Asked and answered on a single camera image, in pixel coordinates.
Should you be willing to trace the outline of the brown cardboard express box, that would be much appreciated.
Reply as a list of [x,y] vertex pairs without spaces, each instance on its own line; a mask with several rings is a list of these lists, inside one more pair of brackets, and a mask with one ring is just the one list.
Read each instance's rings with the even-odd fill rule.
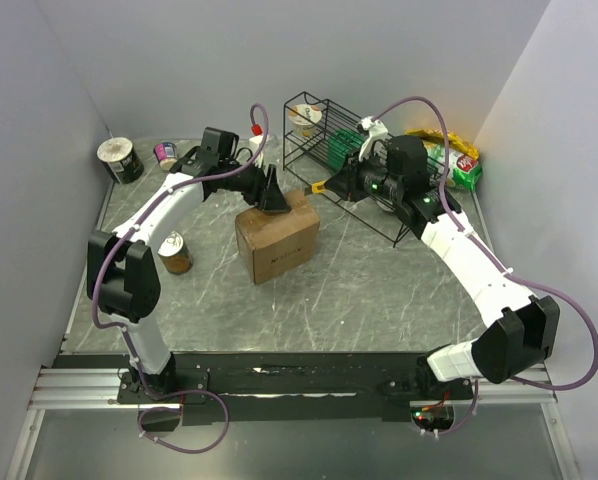
[[320,217],[303,189],[285,194],[289,213],[267,214],[250,208],[235,218],[238,251],[255,285],[263,284],[310,260]]

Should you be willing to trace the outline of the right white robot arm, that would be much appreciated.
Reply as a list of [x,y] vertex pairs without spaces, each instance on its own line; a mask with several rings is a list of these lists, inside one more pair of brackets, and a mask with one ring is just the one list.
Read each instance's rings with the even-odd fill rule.
[[495,266],[460,204],[432,183],[420,138],[401,135],[381,144],[383,154],[372,152],[364,160],[351,152],[325,189],[344,201],[376,196],[389,202],[398,219],[454,274],[486,327],[475,340],[427,353],[416,374],[418,391],[435,399],[453,380],[483,377],[500,384],[544,362],[552,354],[560,318],[556,301],[537,297]]

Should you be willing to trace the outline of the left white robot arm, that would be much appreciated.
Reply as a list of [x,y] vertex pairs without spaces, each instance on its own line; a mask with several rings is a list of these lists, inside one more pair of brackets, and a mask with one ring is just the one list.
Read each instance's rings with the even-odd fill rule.
[[257,147],[245,163],[236,134],[208,127],[200,145],[180,157],[150,199],[125,223],[96,230],[87,247],[87,295],[94,325],[120,331],[130,359],[131,380],[153,401],[177,389],[176,360],[160,332],[155,308],[161,295],[157,251],[180,221],[212,194],[237,192],[255,209],[270,214],[291,207],[276,167]]

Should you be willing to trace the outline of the green plastic cup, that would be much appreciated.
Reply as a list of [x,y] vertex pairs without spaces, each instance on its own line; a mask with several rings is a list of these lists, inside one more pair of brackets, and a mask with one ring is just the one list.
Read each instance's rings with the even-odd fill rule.
[[327,163],[335,172],[339,171],[347,155],[358,149],[364,142],[364,138],[357,132],[350,129],[338,129],[328,139]]

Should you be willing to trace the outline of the yogurt cup in rack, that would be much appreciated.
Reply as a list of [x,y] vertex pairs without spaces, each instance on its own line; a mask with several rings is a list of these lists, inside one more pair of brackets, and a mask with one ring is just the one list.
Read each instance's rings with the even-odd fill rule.
[[293,133],[299,138],[308,139],[316,134],[323,113],[319,106],[303,103],[292,106],[288,118]]

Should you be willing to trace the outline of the brown tin can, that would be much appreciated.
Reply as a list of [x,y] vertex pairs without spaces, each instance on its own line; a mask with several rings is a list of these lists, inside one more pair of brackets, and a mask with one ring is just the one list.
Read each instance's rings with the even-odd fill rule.
[[183,236],[172,231],[158,249],[158,256],[166,270],[175,275],[185,274],[193,267],[193,259]]

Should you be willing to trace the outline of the purple yogurt cup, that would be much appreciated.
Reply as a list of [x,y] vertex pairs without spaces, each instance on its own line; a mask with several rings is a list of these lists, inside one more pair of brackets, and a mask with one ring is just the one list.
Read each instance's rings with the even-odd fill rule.
[[178,153],[174,142],[164,141],[156,144],[153,148],[159,167],[168,172],[177,162]]

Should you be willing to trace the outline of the green chips bag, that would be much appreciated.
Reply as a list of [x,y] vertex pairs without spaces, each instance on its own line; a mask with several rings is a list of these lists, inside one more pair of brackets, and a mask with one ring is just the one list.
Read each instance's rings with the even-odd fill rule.
[[[428,155],[428,170],[440,180],[445,168],[445,147],[442,143],[423,141]],[[453,147],[449,150],[449,170],[446,185],[451,188],[474,191],[483,173],[480,162]]]

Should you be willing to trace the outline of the black paper cup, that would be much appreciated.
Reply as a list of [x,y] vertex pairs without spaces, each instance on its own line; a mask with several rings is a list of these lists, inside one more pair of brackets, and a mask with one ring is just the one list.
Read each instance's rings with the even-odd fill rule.
[[106,140],[97,148],[96,155],[111,178],[118,184],[130,184],[144,171],[143,163],[128,138],[114,137]]

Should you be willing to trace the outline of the circuit board with leds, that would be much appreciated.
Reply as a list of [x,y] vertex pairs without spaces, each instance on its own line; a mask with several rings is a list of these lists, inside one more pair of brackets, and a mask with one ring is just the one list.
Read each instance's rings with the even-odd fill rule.
[[424,431],[446,431],[455,423],[455,411],[452,406],[441,404],[415,408],[412,411],[412,421]]

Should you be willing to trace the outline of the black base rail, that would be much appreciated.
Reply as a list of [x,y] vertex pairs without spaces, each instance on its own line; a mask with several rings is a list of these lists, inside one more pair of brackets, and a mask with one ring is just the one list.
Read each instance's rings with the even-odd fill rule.
[[58,369],[113,368],[117,401],[146,414],[145,425],[379,419],[409,422],[416,404],[470,401],[485,381],[435,380],[415,353],[179,353],[147,378],[149,397],[123,354],[59,355]]

